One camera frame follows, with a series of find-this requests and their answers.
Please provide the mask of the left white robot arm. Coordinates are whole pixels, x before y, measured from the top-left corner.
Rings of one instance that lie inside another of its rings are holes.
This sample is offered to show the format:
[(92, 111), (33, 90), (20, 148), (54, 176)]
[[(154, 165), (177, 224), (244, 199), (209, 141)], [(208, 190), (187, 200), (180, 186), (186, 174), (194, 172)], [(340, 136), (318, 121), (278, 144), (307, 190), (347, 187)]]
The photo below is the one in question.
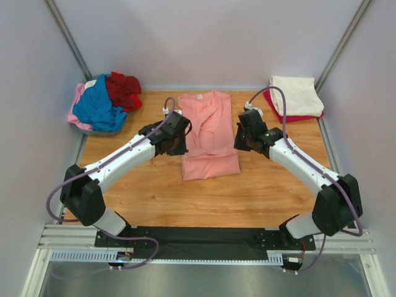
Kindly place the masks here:
[(82, 225), (94, 226), (107, 235), (114, 247), (126, 247), (131, 226), (106, 206), (104, 193), (126, 173), (158, 155), (187, 153), (186, 136), (191, 129), (191, 121), (174, 111), (163, 121), (143, 127), (128, 143), (105, 158), (84, 168), (69, 167), (62, 183), (62, 205)]

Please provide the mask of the salmon pink t-shirt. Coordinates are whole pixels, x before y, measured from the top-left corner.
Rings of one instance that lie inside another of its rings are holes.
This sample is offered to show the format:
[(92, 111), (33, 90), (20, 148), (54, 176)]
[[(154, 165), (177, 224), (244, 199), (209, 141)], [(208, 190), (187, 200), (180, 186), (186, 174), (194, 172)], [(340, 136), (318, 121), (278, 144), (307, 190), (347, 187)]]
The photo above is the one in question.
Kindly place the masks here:
[(239, 174), (231, 96), (218, 91), (184, 94), (178, 98), (178, 106), (192, 124), (186, 136), (188, 153), (182, 156), (183, 180)]

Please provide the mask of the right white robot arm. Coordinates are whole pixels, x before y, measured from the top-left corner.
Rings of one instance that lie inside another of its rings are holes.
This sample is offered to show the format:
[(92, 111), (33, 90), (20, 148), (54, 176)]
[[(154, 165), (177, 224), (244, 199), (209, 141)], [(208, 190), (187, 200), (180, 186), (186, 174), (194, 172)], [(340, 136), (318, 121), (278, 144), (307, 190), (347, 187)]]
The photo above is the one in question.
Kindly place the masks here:
[(279, 128), (269, 129), (257, 110), (245, 110), (238, 116), (235, 149), (264, 155), (297, 177), (316, 198), (313, 210), (296, 215), (280, 225), (280, 245), (288, 250), (300, 244), (301, 238), (322, 233), (333, 236), (345, 232), (355, 222), (363, 234), (363, 214), (359, 185), (351, 174), (344, 176), (322, 166), (302, 151)]

